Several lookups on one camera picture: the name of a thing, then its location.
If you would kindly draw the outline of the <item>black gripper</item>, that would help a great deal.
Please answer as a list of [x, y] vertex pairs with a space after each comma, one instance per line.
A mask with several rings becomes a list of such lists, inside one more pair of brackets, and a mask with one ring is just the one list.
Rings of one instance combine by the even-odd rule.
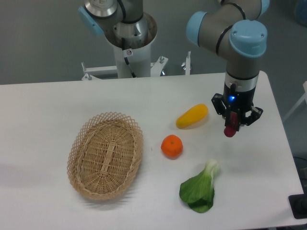
[[231, 109], [233, 112], [237, 112], [238, 109], [243, 112], [240, 122], [242, 126], [250, 126], [261, 117], [263, 109], [253, 106], [255, 89], [254, 87], [245, 92], [230, 92], [230, 86], [224, 84], [223, 95], [216, 93], [213, 96], [212, 104], [217, 114], [225, 120], [225, 127], [230, 125]]

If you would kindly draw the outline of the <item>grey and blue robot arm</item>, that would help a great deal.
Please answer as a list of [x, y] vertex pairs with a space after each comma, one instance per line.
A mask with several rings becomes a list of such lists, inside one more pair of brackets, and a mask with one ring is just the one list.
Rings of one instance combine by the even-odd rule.
[[[239, 130], [260, 118], [253, 96], [266, 51], [267, 29], [258, 18], [267, 0], [223, 0], [213, 14], [194, 13], [186, 27], [188, 40], [227, 61], [224, 92], [212, 103], [225, 126]], [[87, 28], [113, 45], [118, 77], [150, 76], [150, 46], [157, 28], [141, 0], [86, 0], [78, 9]]]

